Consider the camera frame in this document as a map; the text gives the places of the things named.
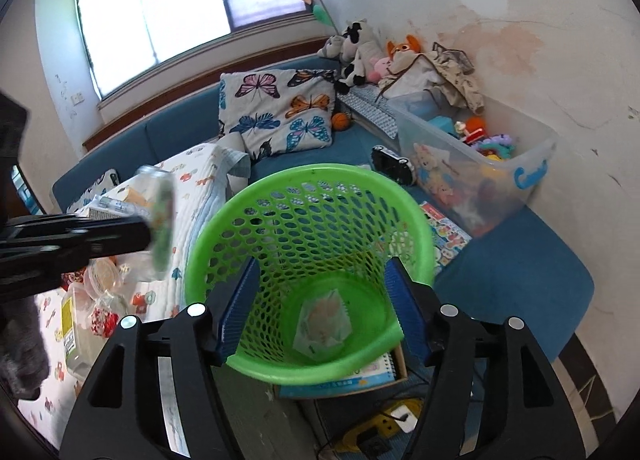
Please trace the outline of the grey knit gloved hand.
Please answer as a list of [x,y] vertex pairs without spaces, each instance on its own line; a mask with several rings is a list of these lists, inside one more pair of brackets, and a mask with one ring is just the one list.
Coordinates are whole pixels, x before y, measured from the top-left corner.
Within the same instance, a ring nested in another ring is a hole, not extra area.
[[10,399],[36,400],[50,373],[35,299],[1,305],[1,386]]

